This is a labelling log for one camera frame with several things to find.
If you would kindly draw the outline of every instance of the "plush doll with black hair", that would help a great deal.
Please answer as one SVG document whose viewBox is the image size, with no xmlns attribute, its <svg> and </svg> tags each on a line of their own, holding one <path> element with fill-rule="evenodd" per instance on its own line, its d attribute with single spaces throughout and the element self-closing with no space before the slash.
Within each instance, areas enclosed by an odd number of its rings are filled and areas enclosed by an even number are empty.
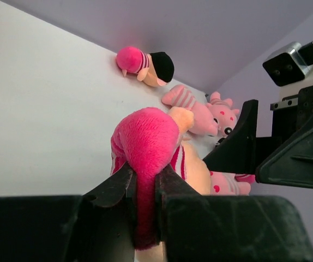
<svg viewBox="0 0 313 262">
<path fill-rule="evenodd" d="M 124 76 L 136 74 L 148 86 L 166 86 L 174 74 L 173 62 L 165 52 L 144 53 L 128 46 L 118 52 L 116 62 Z"/>
</svg>

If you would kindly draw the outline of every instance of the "black eye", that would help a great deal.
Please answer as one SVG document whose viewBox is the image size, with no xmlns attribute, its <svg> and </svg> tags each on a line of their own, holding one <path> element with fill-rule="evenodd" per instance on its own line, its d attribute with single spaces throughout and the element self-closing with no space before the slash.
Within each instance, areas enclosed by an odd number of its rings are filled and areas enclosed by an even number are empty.
<svg viewBox="0 0 313 262">
<path fill-rule="evenodd" d="M 224 133 L 226 135 L 229 135 L 232 131 L 233 131 L 233 129 L 231 129 L 230 127 L 227 127 L 226 129 L 224 129 Z"/>
</svg>

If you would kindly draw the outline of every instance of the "red spot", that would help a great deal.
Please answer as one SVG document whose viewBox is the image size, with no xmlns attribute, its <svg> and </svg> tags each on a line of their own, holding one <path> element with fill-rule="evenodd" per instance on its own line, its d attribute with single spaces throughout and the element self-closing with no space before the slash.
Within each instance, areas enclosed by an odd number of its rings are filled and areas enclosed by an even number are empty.
<svg viewBox="0 0 313 262">
<path fill-rule="evenodd" d="M 216 192 L 216 193 L 220 192 L 220 187 L 219 187 L 219 186 L 217 186 L 217 185 L 216 185 L 216 186 L 214 186 L 214 187 L 213 187 L 213 189 L 215 189 L 215 192 Z"/>
</svg>

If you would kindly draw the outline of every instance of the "plush toy's eye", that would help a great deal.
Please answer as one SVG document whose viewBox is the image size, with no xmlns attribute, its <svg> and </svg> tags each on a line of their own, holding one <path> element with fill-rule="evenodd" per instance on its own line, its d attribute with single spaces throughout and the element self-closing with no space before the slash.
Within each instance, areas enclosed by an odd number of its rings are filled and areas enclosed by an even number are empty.
<svg viewBox="0 0 313 262">
<path fill-rule="evenodd" d="M 233 131 L 233 129 L 231 129 L 230 127 L 227 127 L 226 129 L 224 129 L 224 133 L 226 135 L 229 135 L 232 131 Z"/>
</svg>

